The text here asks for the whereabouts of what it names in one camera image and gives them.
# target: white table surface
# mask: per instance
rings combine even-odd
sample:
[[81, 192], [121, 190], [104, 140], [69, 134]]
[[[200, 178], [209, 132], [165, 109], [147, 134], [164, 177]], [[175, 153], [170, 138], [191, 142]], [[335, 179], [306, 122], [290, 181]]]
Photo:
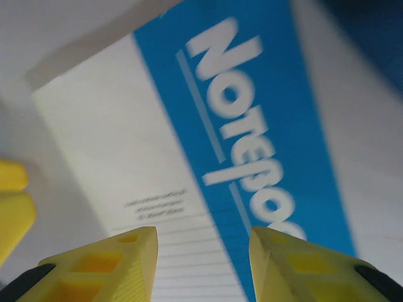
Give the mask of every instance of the white table surface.
[[[0, 10], [0, 154], [26, 164], [38, 207], [34, 227], [0, 269], [3, 281], [50, 254], [105, 235], [80, 202], [82, 192], [33, 112], [22, 78], [56, 48], [134, 2], [7, 1]], [[294, 1], [293, 10], [357, 251], [403, 284], [403, 97], [314, 0]], [[79, 212], [71, 212], [72, 203]]]

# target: lined paper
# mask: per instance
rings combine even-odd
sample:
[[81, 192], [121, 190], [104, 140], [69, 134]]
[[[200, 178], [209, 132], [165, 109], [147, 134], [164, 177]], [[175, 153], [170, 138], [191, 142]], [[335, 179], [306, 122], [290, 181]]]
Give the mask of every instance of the lined paper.
[[157, 227], [152, 301], [246, 301], [131, 37], [33, 98], [108, 235]]

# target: yellow plastic part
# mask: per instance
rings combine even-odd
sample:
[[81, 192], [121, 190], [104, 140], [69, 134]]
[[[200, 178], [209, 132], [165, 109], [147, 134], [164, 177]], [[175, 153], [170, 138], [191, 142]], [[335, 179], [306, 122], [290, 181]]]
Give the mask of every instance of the yellow plastic part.
[[354, 269], [369, 263], [282, 232], [253, 227], [249, 257], [257, 302], [387, 302]]
[[21, 191], [27, 184], [28, 176], [20, 163], [0, 160], [0, 265], [35, 221], [35, 205]]
[[144, 227], [55, 255], [18, 302], [149, 302], [157, 254], [156, 228]]
[[22, 191], [28, 184], [23, 165], [11, 160], [0, 160], [0, 191]]
[[0, 265], [30, 229], [35, 216], [28, 194], [0, 193]]

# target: blue stripe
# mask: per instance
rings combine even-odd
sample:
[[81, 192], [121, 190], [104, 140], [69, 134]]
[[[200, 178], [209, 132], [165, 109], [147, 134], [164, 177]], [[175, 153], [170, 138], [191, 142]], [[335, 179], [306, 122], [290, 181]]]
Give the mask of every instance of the blue stripe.
[[[273, 158], [283, 167], [284, 176], [276, 187], [289, 192], [294, 200], [295, 210], [288, 221], [299, 225], [311, 242], [350, 255], [354, 249], [287, 1], [255, 0], [247, 5], [241, 0], [183, 2], [137, 30], [135, 37], [245, 294], [254, 301], [247, 224], [268, 223], [255, 216], [250, 205], [254, 192], [243, 189], [237, 179], [204, 185], [206, 173], [234, 166], [231, 150], [240, 137], [222, 138], [220, 127], [232, 120], [217, 116], [206, 102], [212, 79], [201, 81], [195, 74], [204, 54], [191, 58], [186, 50], [191, 38], [228, 17], [235, 18], [239, 27], [229, 48], [256, 35], [262, 41], [262, 54], [236, 69], [254, 83], [252, 106], [260, 105], [269, 128], [264, 139], [273, 144]], [[191, 71], [201, 104], [190, 91], [178, 52]], [[210, 126], [216, 146], [208, 133]], [[234, 200], [234, 186], [241, 203]], [[265, 207], [276, 209], [270, 202]]]

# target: white lettering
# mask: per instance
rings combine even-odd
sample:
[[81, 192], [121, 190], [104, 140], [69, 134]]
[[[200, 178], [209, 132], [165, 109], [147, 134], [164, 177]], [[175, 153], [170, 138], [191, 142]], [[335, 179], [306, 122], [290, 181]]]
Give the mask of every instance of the white lettering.
[[271, 169], [271, 162], [268, 159], [262, 159], [257, 162], [250, 162], [244, 165], [213, 171], [203, 175], [203, 181], [206, 186], [219, 184], [221, 182], [234, 181], [245, 176], [252, 176], [262, 172], [268, 172]]
[[267, 130], [268, 127], [259, 105], [247, 110], [243, 118], [231, 121], [220, 129], [224, 140], [246, 132], [251, 132], [252, 135], [261, 135]]
[[[225, 90], [236, 94], [234, 101], [225, 97]], [[237, 118], [252, 105], [254, 87], [249, 77], [240, 71], [230, 70], [217, 75], [207, 89], [207, 102], [210, 108], [223, 118]]]
[[[245, 72], [234, 69], [261, 54], [261, 40], [256, 36], [229, 48], [237, 32], [236, 19], [227, 18], [186, 44], [190, 57], [204, 53], [196, 66], [197, 78], [201, 81], [213, 78], [207, 89], [209, 108], [217, 116], [232, 120], [221, 126], [222, 139], [243, 135], [231, 148], [233, 166], [206, 173], [203, 181], [211, 186], [239, 180], [243, 190], [254, 193], [249, 207], [257, 219], [272, 229], [306, 239], [304, 230], [288, 221], [295, 209], [291, 194], [275, 187], [283, 179], [283, 167], [273, 158], [275, 148], [264, 136], [268, 126], [261, 107], [251, 107], [254, 83]], [[233, 99], [228, 92], [234, 93]]]
[[227, 18], [186, 43], [190, 57], [207, 51], [196, 67], [196, 75], [200, 80], [208, 80], [262, 53], [263, 48], [258, 36], [228, 49], [237, 32], [237, 20]]
[[[270, 210], [266, 203], [268, 201], [276, 204], [274, 211]], [[251, 211], [260, 220], [284, 221], [294, 212], [294, 201], [290, 193], [279, 187], [266, 187], [254, 193], [251, 198]]]

